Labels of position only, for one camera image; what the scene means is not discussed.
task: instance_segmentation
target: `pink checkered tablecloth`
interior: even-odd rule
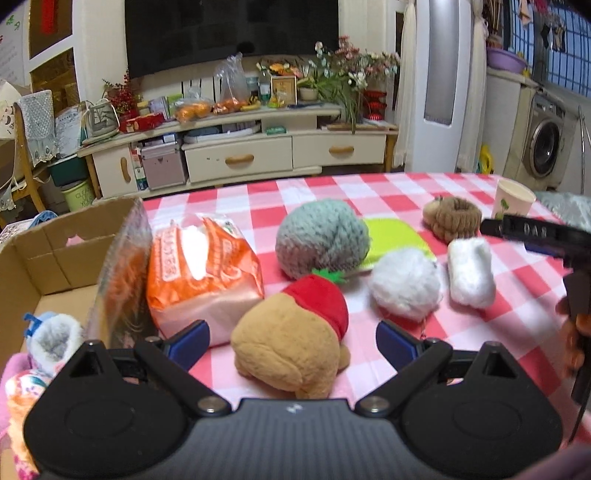
[[[484,216],[490,216],[497,181],[496,176],[475,174],[312,177],[178,194],[147,200],[145,208],[154,229],[196,212],[232,218],[259,256],[265,294],[269,296],[289,282],[275,258],[275,236],[283,218],[299,205],[325,198],[342,199],[360,216],[399,218],[416,229],[445,264],[446,246],[421,223],[423,206],[436,196],[455,195],[470,200]],[[534,204],[530,215],[556,219],[539,203]],[[445,295],[439,309],[427,319],[426,334],[444,339],[457,349],[478,350],[487,340],[502,342],[550,398],[562,415],[565,432],[570,432],[576,408],[570,399],[572,382],[560,378],[563,351],[557,331],[563,319],[554,312],[556,302],[565,294],[562,264],[527,252],[523,244],[494,238],[488,241],[497,286],[495,303],[477,311],[452,306]],[[366,281],[367,276],[357,276],[343,286],[350,312],[344,342],[351,351],[351,365],[338,376],[332,397],[346,397],[351,405],[395,374],[376,348],[375,328],[384,313],[372,306]],[[420,327],[413,322],[398,323],[419,335]],[[239,376],[230,346],[210,349],[191,373],[235,407],[242,397],[287,398]],[[588,420],[586,430],[591,426]]]

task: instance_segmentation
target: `water bottle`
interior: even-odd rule
[[[271,72],[266,67],[261,68],[259,75],[259,98],[263,105],[271,100]]]

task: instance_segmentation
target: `pink box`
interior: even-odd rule
[[[144,147],[141,155],[150,190],[187,182],[187,167],[178,142]]]

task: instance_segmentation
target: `cabinet door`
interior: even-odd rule
[[[100,189],[105,198],[138,191],[129,145],[110,148],[92,155]]]

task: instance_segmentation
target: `plastic bag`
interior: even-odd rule
[[[242,68],[241,53],[223,60],[217,66],[215,76],[221,80],[221,100],[215,105],[214,112],[238,112],[241,107],[248,105],[250,90]]]
[[[131,348],[157,330],[145,298],[152,229],[141,199],[134,202],[105,256],[85,338]]]
[[[195,214],[156,233],[147,300],[165,338],[205,320],[210,346],[227,343],[263,298],[259,259],[227,217]]]
[[[212,113],[213,101],[201,96],[201,88],[191,87],[187,95],[174,103],[174,116],[181,122],[205,118]]]

